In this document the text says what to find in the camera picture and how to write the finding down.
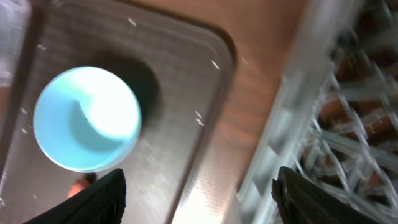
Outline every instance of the clear plastic container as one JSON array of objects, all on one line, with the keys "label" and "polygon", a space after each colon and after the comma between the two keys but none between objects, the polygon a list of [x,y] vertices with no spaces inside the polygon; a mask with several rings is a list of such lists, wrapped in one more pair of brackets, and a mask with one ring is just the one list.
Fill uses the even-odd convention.
[{"label": "clear plastic container", "polygon": [[29,0],[0,0],[0,86],[10,86],[21,51]]}]

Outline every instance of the dish rack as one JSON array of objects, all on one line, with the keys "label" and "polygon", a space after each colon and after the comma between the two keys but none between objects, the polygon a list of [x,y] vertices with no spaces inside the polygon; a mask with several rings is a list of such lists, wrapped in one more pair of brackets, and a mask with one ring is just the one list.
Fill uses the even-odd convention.
[{"label": "dish rack", "polygon": [[237,194],[242,223],[282,223],[281,166],[379,223],[398,223],[398,3],[309,1]]}]

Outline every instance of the dark brown tray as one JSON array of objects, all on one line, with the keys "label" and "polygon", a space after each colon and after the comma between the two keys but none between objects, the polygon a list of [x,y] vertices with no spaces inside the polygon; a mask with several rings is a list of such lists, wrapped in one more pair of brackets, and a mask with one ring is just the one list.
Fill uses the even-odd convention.
[{"label": "dark brown tray", "polygon": [[229,48],[208,29],[136,6],[46,2],[34,7],[0,136],[0,223],[22,223],[59,204],[81,176],[48,159],[31,127],[45,85],[82,65],[118,74],[142,108],[140,140],[117,166],[127,180],[124,222],[165,222],[220,111],[233,72]]}]

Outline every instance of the bowl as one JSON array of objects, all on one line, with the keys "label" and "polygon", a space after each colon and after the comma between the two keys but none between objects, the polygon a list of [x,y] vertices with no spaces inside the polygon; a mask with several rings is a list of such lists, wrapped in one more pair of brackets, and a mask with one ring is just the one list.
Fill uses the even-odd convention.
[{"label": "bowl", "polygon": [[75,172],[98,172],[121,162],[141,130],[136,96],[101,68],[78,67],[55,77],[36,102],[33,127],[44,154]]}]

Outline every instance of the plastic bowl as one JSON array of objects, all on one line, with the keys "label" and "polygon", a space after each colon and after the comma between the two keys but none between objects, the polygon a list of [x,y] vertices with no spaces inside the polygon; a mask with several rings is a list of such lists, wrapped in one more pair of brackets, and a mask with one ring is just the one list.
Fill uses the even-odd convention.
[{"label": "plastic bowl", "polygon": [[40,148],[54,163],[75,172],[98,172],[131,152],[141,111],[119,77],[101,68],[78,67],[44,88],[33,125]]}]

